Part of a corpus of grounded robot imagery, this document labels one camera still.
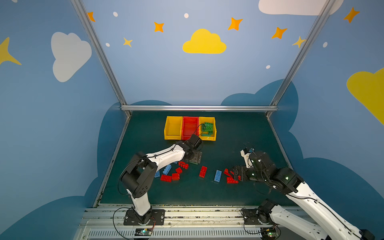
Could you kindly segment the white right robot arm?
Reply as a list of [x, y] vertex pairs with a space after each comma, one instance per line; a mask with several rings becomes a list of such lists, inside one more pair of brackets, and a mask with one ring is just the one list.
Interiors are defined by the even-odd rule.
[[241, 156], [245, 165], [231, 168], [231, 179], [264, 183], [296, 203], [313, 220], [309, 222], [290, 213], [269, 199], [256, 209], [242, 209], [245, 225], [263, 225], [259, 232], [263, 240], [278, 239], [281, 234], [279, 226], [306, 240], [375, 239], [369, 230], [359, 229], [342, 218], [291, 168], [277, 168], [267, 153], [245, 148], [241, 150]]

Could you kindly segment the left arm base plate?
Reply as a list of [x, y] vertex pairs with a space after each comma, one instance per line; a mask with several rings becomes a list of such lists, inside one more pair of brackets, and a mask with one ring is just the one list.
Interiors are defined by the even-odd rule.
[[165, 210], [150, 209], [146, 214], [140, 216], [136, 210], [129, 209], [124, 218], [124, 226], [163, 226]]

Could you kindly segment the light blue lego brick side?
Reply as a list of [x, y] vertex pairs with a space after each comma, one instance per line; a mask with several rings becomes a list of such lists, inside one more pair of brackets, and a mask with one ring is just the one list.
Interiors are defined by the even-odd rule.
[[172, 169], [172, 166], [171, 165], [167, 165], [165, 167], [165, 169], [163, 170], [163, 175], [167, 175], [170, 172], [171, 169]]

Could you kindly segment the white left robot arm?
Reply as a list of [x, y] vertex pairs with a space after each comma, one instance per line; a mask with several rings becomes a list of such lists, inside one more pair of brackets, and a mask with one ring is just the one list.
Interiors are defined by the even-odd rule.
[[178, 141], [164, 150], [143, 154], [136, 153], [122, 171], [119, 181], [125, 187], [133, 202], [133, 208], [127, 211], [127, 225], [147, 225], [151, 222], [152, 206], [148, 191], [155, 174], [174, 162], [190, 160], [199, 153], [203, 141], [193, 134], [186, 141]]

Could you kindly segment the green lego brick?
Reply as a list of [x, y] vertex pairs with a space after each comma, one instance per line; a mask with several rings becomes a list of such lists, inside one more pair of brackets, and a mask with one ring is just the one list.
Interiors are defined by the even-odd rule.
[[214, 135], [214, 130], [210, 132], [205, 132], [204, 129], [201, 130], [200, 136], [203, 137], [212, 137]]
[[210, 132], [210, 131], [213, 131], [213, 129], [214, 129], [213, 123], [205, 122], [202, 126], [203, 126], [205, 132]]

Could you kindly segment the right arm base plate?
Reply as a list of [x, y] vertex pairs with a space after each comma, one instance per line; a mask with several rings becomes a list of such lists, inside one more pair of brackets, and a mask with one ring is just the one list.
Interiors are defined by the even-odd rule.
[[259, 209], [241, 209], [245, 225], [270, 225], [272, 220], [269, 214]]

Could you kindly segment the light blue lego brick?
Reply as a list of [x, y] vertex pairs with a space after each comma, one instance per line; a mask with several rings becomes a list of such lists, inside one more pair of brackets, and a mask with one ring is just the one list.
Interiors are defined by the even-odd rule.
[[216, 170], [214, 182], [219, 183], [221, 181], [222, 171]]

